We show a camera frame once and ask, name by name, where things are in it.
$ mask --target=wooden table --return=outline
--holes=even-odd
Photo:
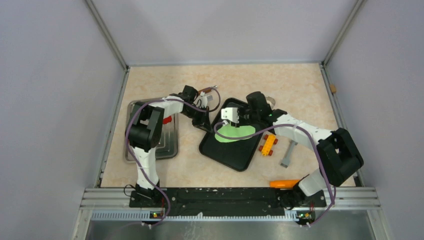
[[[319,65],[236,64],[131,67],[101,182],[102,187],[135,185],[135,163],[124,161],[124,132],[127,107],[131,101],[179,93],[184,85],[196,89],[218,85],[222,103],[230,97],[246,100],[251,92],[261,91],[275,99],[274,108],[311,125],[337,129],[334,113]],[[217,104],[217,97],[210,103]],[[218,111],[211,113],[211,122]],[[247,170],[237,172],[199,152],[205,132],[194,128],[191,119],[179,116],[178,155],[156,161],[161,187],[268,187],[270,181],[301,179],[318,168],[314,153],[297,145],[288,168],[280,166],[289,139],[277,137],[272,156],[256,151]],[[344,186],[354,186],[349,178]]]

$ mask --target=light green cloth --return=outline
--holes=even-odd
[[[250,135],[250,134],[254,134],[255,132],[256,132],[256,129],[253,126],[235,127],[235,126],[231,126],[230,124],[225,125],[225,126],[221,127],[220,129],[218,129],[218,133],[220,133],[220,134],[222,134],[226,137],[231,137],[231,138],[244,137],[244,136],[247,136],[247,135]],[[215,134],[215,139],[220,143],[232,143],[232,142],[235,142],[235,141],[239,141],[239,140],[226,139],[226,138],[218,136],[217,134]]]

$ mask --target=white wall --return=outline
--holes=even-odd
[[[329,65],[396,239],[423,239],[424,1],[368,1]]]
[[[123,79],[82,0],[0,1],[0,239],[69,239]]]
[[[355,0],[94,0],[128,65],[322,61]]]

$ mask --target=black tray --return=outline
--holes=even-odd
[[[224,102],[221,108],[247,106],[248,104],[246,102],[231,97]],[[215,126],[216,123],[222,121],[220,109],[218,115],[216,115],[212,122],[212,127]],[[251,126],[256,129],[256,132],[262,129],[258,124],[252,124]],[[199,151],[208,158],[236,171],[242,172],[246,170],[251,163],[261,137],[262,134],[259,134],[246,140],[219,142],[215,139],[215,133],[207,132],[200,142]]]

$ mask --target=orange cylinder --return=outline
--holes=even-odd
[[[278,180],[278,181],[270,181],[269,187],[276,189],[292,189],[300,180]]]

